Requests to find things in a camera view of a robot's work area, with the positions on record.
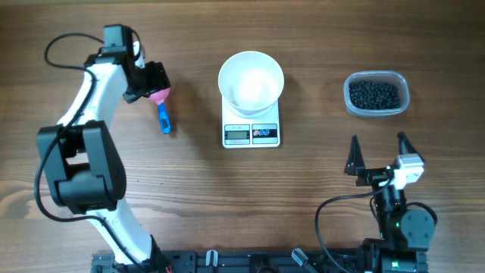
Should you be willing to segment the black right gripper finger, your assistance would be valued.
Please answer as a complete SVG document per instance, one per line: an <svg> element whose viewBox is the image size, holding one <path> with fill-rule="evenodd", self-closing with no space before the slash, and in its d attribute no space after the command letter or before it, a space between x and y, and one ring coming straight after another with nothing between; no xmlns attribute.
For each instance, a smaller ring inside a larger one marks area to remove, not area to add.
<svg viewBox="0 0 485 273"><path fill-rule="evenodd" d="M404 132L397 134L399 143L399 154L396 158L399 162L424 162L424 158L413 147Z"/></svg>
<svg viewBox="0 0 485 273"><path fill-rule="evenodd" d="M351 139L349 156L346 161L344 173L347 175L363 175L365 162L361 153L358 137L354 135Z"/></svg>

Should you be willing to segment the pink scoop blue handle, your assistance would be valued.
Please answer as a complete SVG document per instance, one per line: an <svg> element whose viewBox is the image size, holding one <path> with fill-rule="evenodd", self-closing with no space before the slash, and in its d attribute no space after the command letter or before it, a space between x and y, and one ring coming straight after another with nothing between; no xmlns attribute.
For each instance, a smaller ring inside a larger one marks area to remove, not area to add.
<svg viewBox="0 0 485 273"><path fill-rule="evenodd" d="M161 89L149 96L149 99L156 103L158 110L158 120L161 126L161 132L164 134L171 133L170 116L165 105L165 99L170 94L171 88Z"/></svg>

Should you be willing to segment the white bowl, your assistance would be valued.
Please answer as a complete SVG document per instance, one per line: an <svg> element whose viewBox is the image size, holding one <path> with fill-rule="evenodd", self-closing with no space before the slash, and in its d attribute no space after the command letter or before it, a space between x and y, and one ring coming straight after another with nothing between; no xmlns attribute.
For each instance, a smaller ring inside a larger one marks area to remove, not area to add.
<svg viewBox="0 0 485 273"><path fill-rule="evenodd" d="M241 115L252 116L278 101L285 79L281 66L270 55L245 51L223 63L217 84L222 101L229 108Z"/></svg>

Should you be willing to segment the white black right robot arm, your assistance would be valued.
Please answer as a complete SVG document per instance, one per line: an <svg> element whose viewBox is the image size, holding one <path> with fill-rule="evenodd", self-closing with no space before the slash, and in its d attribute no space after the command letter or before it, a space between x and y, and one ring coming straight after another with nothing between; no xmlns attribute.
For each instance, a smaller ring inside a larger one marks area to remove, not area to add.
<svg viewBox="0 0 485 273"><path fill-rule="evenodd" d="M408 203L405 187L424 173L424 158L398 134L399 154L391 165L366 168L356 136L352 137L344 173L356 176L358 187L371 187L379 239L359 247L360 272L427 272L426 252L437 225L437 214L421 202Z"/></svg>

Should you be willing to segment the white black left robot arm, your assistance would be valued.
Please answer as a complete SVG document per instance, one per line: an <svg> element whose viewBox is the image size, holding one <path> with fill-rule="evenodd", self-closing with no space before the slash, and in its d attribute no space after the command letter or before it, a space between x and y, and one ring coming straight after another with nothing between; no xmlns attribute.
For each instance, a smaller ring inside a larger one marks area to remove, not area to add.
<svg viewBox="0 0 485 273"><path fill-rule="evenodd" d="M143 55L88 57L83 84L68 112L37 133L41 161L34 196L53 221L88 221L112 249L118 272L169 272L171 262L129 207L126 171L109 132L119 101L157 100L170 90L160 62Z"/></svg>

